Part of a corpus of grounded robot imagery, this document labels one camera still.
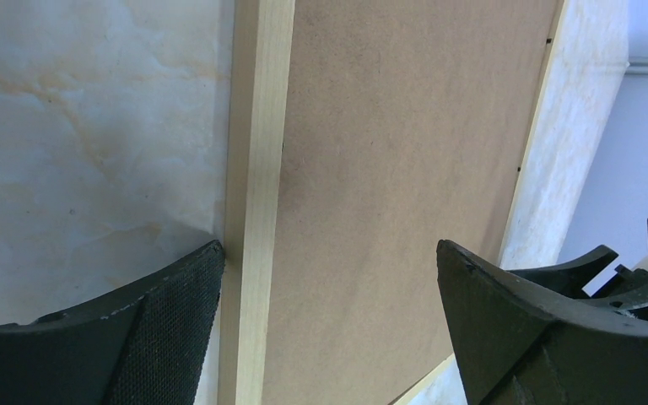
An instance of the mdf board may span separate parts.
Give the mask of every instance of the mdf board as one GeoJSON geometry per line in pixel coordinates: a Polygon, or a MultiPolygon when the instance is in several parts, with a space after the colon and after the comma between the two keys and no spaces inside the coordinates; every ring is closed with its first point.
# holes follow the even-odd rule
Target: mdf board
{"type": "Polygon", "coordinates": [[[386,404],[451,354],[436,242],[497,258],[554,9],[297,2],[265,404],[386,404]]]}

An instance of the marble tile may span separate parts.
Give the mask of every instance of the marble tile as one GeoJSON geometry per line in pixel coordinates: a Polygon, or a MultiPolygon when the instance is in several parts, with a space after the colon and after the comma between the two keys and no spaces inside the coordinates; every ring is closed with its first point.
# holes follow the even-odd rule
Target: marble tile
{"type": "Polygon", "coordinates": [[[557,262],[628,65],[628,1],[566,0],[516,186],[502,268],[557,262]]]}
{"type": "Polygon", "coordinates": [[[233,23],[233,0],[0,0],[0,324],[222,237],[233,23]]]}

